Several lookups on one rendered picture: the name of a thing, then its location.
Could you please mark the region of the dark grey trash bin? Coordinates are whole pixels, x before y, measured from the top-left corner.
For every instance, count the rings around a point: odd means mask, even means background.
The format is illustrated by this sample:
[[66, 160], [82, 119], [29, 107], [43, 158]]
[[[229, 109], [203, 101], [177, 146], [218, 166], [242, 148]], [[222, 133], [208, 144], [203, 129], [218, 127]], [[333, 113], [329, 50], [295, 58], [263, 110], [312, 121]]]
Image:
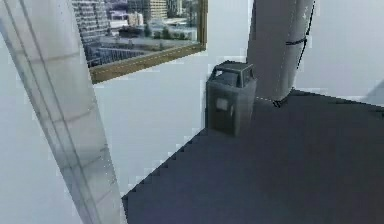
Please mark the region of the dark grey trash bin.
[[256, 86], [252, 64], [216, 65], [206, 81], [206, 127], [238, 136], [251, 119]]

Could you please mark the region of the wooden framed window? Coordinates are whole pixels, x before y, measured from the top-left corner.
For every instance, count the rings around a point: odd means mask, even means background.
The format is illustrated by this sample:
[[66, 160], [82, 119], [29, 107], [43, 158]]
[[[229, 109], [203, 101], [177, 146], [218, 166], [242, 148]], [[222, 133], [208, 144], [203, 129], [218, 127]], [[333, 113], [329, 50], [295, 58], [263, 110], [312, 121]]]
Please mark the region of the wooden framed window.
[[208, 0], [69, 0], [94, 84], [206, 49]]

